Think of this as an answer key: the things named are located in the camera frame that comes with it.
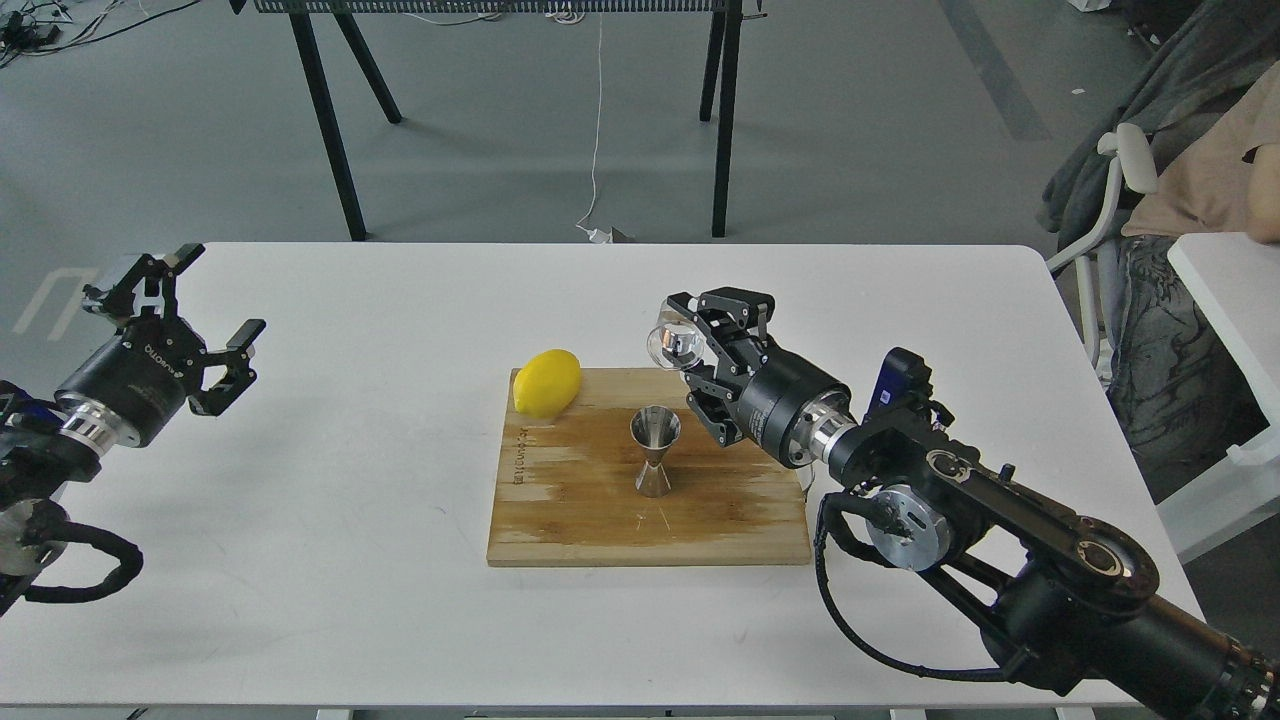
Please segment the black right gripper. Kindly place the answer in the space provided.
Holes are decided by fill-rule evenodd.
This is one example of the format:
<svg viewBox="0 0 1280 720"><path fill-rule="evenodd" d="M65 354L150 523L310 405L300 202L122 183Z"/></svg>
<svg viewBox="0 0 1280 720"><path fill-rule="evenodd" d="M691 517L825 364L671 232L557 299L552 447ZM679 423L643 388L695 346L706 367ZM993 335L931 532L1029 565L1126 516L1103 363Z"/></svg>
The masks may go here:
<svg viewBox="0 0 1280 720"><path fill-rule="evenodd" d="M705 337L703 361L680 375L689 407L713 441L728 447L750 439L797 469L824 461L831 443L856 423L846 384L796 354L768 352L774 309L773 296L736 287L666 297L666 320L687 322Z"/></svg>

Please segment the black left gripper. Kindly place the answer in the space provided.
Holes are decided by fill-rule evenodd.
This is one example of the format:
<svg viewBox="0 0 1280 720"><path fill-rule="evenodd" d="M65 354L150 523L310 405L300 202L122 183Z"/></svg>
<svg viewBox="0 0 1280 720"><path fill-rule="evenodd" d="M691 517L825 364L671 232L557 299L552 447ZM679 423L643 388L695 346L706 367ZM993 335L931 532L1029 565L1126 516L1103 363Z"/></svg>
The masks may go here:
<svg viewBox="0 0 1280 720"><path fill-rule="evenodd" d="M250 366L264 319L246 320L225 348L209 352L204 337L178 313L177 278L202 254L202 243L175 252L124 260L120 272L83 287L82 309L108 319L115 338L86 360L55 392L70 411L92 402L123 423L119 443L148 446L186 404L200 416L220 416L256 382ZM205 372L221 366L223 377L204 388Z"/></svg>

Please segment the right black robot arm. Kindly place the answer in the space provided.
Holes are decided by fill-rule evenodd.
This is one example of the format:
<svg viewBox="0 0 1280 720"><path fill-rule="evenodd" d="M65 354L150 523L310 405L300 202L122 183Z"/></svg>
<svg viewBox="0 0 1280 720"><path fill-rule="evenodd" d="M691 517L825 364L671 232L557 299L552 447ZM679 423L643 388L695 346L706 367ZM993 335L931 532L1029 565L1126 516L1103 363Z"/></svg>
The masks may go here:
<svg viewBox="0 0 1280 720"><path fill-rule="evenodd" d="M884 666L950 682L1065 696L1105 680L1166 719L1275 719L1277 662L1170 603L1128 533L984 466L948 436L931 368L884 355L864 414L850 388L783 348L768 293L672 293L648 338L723 447L749 441L785 468L820 464L837 489L815 512L814 570L835 625ZM977 628L991 667L940 669L876 648L842 615L826 552L909 571Z"/></svg>

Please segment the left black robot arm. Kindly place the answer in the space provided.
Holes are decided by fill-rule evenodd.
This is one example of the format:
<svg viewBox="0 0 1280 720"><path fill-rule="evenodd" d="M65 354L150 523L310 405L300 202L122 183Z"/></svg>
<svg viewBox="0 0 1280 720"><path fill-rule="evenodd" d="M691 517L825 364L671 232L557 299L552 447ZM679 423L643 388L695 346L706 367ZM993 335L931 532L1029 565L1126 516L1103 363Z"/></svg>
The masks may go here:
<svg viewBox="0 0 1280 720"><path fill-rule="evenodd" d="M72 521L58 501L61 491L92 480L110 448L148 446L180 407L219 416L255 383L250 361L264 320L248 319L212 351L179 314L177 279L204 250L187 243L164 258L141 254L110 287L86 286L83 309L115 331L52 398L3 383L3 610L19 600L88 603L128 587L145 565L140 547ZM95 585L38 585L69 544L86 544L116 565Z"/></svg>

